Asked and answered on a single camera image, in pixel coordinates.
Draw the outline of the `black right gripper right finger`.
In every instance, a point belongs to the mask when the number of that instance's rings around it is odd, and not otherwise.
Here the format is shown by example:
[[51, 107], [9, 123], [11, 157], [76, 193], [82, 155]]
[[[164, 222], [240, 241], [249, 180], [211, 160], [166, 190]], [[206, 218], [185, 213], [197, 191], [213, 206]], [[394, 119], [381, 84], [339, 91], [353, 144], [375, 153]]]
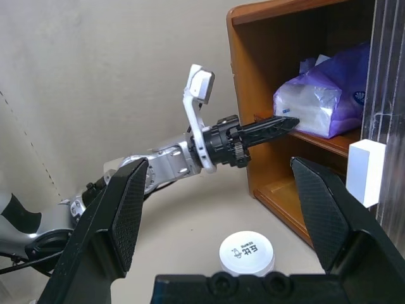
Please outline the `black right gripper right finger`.
[[340, 177], [301, 157], [291, 158], [290, 166], [304, 224], [325, 272], [405, 281], [405, 259]]

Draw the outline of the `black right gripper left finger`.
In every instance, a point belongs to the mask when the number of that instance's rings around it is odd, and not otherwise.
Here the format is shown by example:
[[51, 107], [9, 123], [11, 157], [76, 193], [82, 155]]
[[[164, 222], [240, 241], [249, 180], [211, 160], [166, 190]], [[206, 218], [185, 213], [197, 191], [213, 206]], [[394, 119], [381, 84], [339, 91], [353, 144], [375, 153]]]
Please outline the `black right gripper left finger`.
[[148, 166], [119, 168], [87, 207], [37, 304], [111, 304], [112, 283], [132, 264]]

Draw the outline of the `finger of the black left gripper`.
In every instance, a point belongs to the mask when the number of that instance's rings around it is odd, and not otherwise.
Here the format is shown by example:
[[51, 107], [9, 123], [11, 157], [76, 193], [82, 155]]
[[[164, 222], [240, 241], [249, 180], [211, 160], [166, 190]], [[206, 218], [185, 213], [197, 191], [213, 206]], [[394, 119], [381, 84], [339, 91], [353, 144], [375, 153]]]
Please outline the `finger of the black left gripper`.
[[250, 129], [294, 129], [300, 120], [296, 117], [272, 116], [249, 125]]
[[298, 121], [260, 121], [242, 127], [242, 144], [250, 148], [288, 134]]

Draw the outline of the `purple plastic tissue pack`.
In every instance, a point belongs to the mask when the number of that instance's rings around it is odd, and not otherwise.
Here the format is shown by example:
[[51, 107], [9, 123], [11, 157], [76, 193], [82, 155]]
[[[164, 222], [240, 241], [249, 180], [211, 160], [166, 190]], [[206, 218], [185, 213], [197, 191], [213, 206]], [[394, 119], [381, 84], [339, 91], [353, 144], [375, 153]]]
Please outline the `purple plastic tissue pack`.
[[276, 116], [299, 119], [296, 130], [330, 139], [363, 121], [370, 44], [300, 63], [299, 75], [273, 95]]

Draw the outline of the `brown wooden cabinet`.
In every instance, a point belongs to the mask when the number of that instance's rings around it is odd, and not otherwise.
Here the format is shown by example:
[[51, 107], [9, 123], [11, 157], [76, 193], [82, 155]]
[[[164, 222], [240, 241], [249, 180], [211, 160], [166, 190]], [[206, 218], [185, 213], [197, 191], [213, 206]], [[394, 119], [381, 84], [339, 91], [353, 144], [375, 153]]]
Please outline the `brown wooden cabinet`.
[[[371, 44], [374, 7], [375, 0], [268, 0], [232, 8], [227, 28], [242, 123], [273, 114], [275, 91], [298, 74], [300, 61]], [[290, 157], [303, 156], [344, 173], [349, 145], [363, 139], [362, 129], [363, 122], [333, 139], [293, 132], [251, 148], [250, 193], [309, 241]]]

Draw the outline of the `grey robot torso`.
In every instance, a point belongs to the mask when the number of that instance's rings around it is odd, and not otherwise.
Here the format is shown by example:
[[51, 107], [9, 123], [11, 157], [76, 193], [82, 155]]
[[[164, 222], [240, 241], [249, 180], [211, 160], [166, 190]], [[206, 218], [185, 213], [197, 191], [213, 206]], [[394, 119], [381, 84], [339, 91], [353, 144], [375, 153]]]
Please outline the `grey robot torso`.
[[36, 238], [41, 212], [28, 211], [10, 192], [0, 191], [0, 253], [26, 258], [25, 247]]

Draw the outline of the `white bottle with printed cap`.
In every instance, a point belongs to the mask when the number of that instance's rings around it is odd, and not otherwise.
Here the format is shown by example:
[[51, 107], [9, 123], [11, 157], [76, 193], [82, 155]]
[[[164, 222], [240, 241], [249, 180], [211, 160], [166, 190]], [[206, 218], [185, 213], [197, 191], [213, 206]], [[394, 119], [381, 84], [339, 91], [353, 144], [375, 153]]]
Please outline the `white bottle with printed cap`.
[[264, 277], [275, 267], [273, 245], [254, 231], [239, 231], [226, 237], [220, 245], [219, 258], [222, 269], [233, 276]]

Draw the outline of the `clear ribbed sliding door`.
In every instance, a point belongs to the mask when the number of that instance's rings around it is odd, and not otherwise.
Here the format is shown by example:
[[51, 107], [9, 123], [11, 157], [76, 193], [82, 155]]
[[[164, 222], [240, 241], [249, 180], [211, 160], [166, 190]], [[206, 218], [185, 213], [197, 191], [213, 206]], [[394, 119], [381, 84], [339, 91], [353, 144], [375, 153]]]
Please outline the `clear ribbed sliding door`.
[[405, 0], [375, 0], [361, 137], [386, 147], [373, 211], [405, 257]]

